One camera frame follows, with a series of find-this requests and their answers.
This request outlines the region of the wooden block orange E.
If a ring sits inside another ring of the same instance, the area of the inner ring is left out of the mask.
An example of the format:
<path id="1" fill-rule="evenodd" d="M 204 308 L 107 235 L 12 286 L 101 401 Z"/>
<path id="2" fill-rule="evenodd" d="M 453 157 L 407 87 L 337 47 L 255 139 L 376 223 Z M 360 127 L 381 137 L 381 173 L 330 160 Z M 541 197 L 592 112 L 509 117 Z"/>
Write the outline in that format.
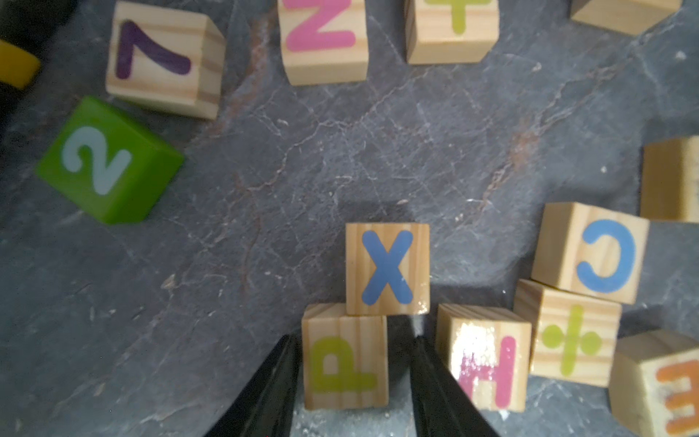
<path id="1" fill-rule="evenodd" d="M 617 342 L 612 415 L 637 436 L 698 435 L 698 341 L 668 330 Z"/>

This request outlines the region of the wooden block green P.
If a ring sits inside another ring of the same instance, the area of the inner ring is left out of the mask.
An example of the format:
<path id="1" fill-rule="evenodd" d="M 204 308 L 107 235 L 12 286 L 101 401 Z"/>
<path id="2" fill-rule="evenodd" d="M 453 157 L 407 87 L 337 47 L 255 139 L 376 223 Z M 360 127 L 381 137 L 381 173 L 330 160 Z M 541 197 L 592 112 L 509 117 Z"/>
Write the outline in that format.
<path id="1" fill-rule="evenodd" d="M 316 303 L 301 320 L 305 408 L 389 404 L 387 318 L 351 316 L 344 303 Z"/>

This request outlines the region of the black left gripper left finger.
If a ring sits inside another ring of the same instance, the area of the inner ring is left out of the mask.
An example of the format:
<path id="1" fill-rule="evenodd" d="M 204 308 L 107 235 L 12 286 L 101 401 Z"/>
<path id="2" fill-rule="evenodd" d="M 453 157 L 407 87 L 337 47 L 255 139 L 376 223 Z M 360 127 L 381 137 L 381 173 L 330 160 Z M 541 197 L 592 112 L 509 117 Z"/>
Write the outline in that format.
<path id="1" fill-rule="evenodd" d="M 284 335 L 208 436 L 288 436 L 291 432 L 300 343 Z"/>

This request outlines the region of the wooden block orange A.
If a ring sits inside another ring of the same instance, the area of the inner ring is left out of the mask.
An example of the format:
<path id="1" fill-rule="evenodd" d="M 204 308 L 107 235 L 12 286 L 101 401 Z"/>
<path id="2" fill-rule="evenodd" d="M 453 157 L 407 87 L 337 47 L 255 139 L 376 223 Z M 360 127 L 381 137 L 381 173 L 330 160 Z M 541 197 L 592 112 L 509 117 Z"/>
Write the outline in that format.
<path id="1" fill-rule="evenodd" d="M 677 13 L 682 0 L 573 0 L 570 18 L 630 36 L 639 36 Z"/>

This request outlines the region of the wooden block blue R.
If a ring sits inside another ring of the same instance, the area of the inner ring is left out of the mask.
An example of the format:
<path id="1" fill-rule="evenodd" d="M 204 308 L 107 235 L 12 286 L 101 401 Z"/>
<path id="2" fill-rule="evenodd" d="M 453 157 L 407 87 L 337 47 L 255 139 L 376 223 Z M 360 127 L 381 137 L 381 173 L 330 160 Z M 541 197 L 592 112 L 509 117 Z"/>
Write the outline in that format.
<path id="1" fill-rule="evenodd" d="M 643 147 L 640 216 L 698 223 L 698 136 Z"/>

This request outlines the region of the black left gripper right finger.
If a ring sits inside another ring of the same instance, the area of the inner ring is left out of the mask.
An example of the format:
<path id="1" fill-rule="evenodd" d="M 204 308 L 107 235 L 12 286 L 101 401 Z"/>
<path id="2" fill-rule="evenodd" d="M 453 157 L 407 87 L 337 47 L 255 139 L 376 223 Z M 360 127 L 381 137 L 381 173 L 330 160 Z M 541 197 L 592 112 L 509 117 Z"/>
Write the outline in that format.
<path id="1" fill-rule="evenodd" d="M 413 416 L 420 437 L 498 436 L 424 336 L 413 342 L 410 374 Z"/>

